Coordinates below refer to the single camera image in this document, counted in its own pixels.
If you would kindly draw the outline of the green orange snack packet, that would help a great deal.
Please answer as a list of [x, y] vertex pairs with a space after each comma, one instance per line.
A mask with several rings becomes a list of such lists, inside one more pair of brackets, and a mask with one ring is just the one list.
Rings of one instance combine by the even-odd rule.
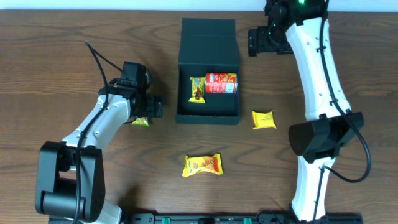
[[136, 118], [134, 121], [131, 122], [133, 126], [149, 126], [149, 119], [148, 118]]

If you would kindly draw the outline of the yellow brown snack packet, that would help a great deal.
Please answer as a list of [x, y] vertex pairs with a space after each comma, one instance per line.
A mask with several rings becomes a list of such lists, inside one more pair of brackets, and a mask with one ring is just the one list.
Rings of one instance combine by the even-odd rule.
[[205, 103], [205, 99], [203, 97], [204, 88], [205, 88], [205, 77], [191, 77], [190, 78], [192, 84], [192, 96], [188, 100], [190, 103]]

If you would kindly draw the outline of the dark green box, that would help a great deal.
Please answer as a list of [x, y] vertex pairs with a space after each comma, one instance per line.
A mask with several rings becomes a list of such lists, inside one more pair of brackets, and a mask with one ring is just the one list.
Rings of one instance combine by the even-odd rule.
[[237, 125], [239, 93], [204, 93], [205, 103], [191, 103], [191, 77], [207, 73], [239, 73], [239, 50], [234, 19], [183, 18], [178, 57], [180, 124]]

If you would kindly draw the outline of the red chips can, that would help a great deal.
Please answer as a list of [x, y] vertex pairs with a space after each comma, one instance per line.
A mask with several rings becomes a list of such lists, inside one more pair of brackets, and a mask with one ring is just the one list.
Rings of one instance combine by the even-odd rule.
[[205, 77], [206, 93], [235, 94], [238, 88], [235, 73], [207, 73]]

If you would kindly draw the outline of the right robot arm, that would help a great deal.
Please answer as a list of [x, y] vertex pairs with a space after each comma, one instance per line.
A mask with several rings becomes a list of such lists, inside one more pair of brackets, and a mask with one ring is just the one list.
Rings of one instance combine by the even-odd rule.
[[330, 46], [328, 1], [267, 0], [266, 26], [248, 32], [249, 55], [263, 52], [294, 55], [305, 97], [305, 122], [289, 128], [289, 143], [298, 159], [297, 186], [284, 223], [362, 223], [360, 215], [327, 214], [325, 195], [333, 164], [364, 118], [345, 97]]

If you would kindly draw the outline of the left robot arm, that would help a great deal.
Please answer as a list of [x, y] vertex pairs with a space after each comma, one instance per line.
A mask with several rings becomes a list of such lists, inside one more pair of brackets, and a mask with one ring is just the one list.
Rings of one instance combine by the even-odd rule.
[[95, 107], [71, 134], [40, 148], [35, 209], [49, 223], [127, 223], [121, 207], [105, 199], [103, 152], [130, 120], [162, 117], [162, 100], [148, 95], [144, 65], [125, 62], [105, 83]]

